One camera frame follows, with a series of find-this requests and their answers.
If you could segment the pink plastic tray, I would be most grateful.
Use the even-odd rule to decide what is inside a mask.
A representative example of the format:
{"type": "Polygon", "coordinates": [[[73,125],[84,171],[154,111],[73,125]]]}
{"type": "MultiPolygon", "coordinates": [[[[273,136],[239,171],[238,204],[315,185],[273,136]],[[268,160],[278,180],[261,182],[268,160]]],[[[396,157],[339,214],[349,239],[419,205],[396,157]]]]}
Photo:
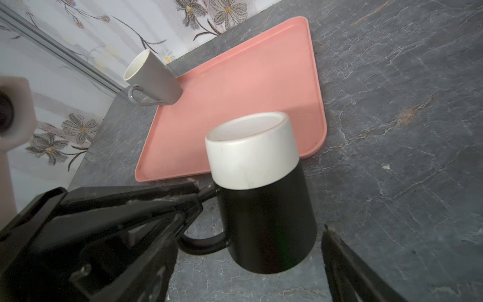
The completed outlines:
{"type": "Polygon", "coordinates": [[[138,182],[206,174],[205,136],[235,118],[290,117],[302,158],[327,137],[309,21],[297,16],[179,76],[181,99],[159,106],[135,168],[138,182]]]}

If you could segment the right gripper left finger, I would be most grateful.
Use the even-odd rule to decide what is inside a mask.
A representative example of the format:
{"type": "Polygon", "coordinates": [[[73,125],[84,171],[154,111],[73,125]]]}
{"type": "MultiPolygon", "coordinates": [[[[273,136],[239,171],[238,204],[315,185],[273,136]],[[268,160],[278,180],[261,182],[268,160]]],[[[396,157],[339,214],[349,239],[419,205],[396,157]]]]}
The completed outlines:
{"type": "Polygon", "coordinates": [[[215,185],[58,187],[1,229],[2,301],[165,301],[215,185]]]}

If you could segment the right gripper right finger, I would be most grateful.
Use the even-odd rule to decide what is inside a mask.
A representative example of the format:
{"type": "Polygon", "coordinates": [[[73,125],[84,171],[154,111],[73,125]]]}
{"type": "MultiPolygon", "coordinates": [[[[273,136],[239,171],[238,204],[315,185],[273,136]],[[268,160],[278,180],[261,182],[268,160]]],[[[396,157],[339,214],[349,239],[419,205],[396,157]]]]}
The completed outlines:
{"type": "Polygon", "coordinates": [[[328,226],[321,251],[333,301],[406,301],[328,226]]]}

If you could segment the black and white mug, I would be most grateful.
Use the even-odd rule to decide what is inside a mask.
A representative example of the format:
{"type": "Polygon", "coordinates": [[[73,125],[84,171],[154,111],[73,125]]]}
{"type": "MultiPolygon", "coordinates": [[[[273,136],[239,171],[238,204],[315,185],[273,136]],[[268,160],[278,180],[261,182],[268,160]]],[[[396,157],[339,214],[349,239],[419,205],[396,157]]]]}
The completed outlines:
{"type": "Polygon", "coordinates": [[[222,233],[179,238],[191,255],[227,249],[242,268],[281,273],[311,252],[317,225],[289,116],[280,111],[237,118],[205,137],[213,184],[199,196],[217,198],[222,233]]]}

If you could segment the light grey mug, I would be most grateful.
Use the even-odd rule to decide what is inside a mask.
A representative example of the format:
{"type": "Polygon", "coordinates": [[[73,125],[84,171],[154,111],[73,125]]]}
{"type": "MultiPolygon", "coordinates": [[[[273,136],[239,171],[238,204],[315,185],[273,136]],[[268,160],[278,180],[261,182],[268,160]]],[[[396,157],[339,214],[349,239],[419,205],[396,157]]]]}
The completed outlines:
{"type": "Polygon", "coordinates": [[[138,106],[171,106],[182,96],[183,90],[177,78],[149,49],[143,50],[132,60],[123,79],[130,85],[129,100],[138,106]],[[135,91],[153,99],[153,102],[139,101],[134,96],[135,91]]]}

